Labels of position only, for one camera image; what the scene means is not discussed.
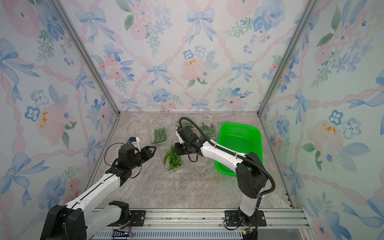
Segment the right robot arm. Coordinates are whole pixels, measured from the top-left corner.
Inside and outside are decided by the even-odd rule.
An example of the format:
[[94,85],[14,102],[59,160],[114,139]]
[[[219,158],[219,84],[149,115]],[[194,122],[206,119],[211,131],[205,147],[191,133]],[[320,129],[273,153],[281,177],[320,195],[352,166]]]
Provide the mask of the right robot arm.
[[175,143],[178,156],[196,154],[198,157],[213,159],[231,169],[237,177],[242,192],[239,214],[249,221],[257,215],[263,195],[275,189],[272,176],[266,171],[259,156],[253,152],[240,154],[225,148],[201,134],[198,136],[190,127],[177,128],[179,139]]

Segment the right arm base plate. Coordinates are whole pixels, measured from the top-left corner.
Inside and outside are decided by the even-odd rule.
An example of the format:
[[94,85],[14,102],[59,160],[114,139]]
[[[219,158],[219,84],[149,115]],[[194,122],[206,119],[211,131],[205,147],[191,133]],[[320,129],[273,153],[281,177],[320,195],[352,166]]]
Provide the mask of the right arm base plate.
[[224,223],[226,227],[266,227],[263,211],[257,211],[252,216],[243,214],[240,210],[226,210]]

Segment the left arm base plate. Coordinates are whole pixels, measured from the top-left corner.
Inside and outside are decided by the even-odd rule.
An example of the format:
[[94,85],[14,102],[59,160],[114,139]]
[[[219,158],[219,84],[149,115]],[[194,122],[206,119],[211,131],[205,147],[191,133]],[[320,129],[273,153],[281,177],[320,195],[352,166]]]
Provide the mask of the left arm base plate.
[[129,210],[122,220],[109,224],[108,227],[143,227],[146,213],[145,210]]

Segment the bright green plastic basket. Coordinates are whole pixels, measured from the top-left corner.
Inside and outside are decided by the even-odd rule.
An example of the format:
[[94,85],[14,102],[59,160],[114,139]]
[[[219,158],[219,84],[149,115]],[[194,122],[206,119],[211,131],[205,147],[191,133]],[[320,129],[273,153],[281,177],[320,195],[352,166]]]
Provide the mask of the bright green plastic basket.
[[219,144],[237,153],[255,153],[263,164],[262,134],[255,127],[225,123],[220,128]]

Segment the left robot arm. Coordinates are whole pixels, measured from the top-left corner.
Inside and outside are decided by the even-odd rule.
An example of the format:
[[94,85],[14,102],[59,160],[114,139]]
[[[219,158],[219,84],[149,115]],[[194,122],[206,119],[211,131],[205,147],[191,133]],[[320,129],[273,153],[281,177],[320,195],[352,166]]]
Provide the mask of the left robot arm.
[[118,158],[97,183],[67,204],[49,210],[40,238],[89,240],[110,224],[127,226],[134,220],[127,203],[112,201],[104,209],[94,210],[109,194],[132,179],[133,170],[153,158],[156,150],[155,146],[139,149],[137,142],[122,145]]

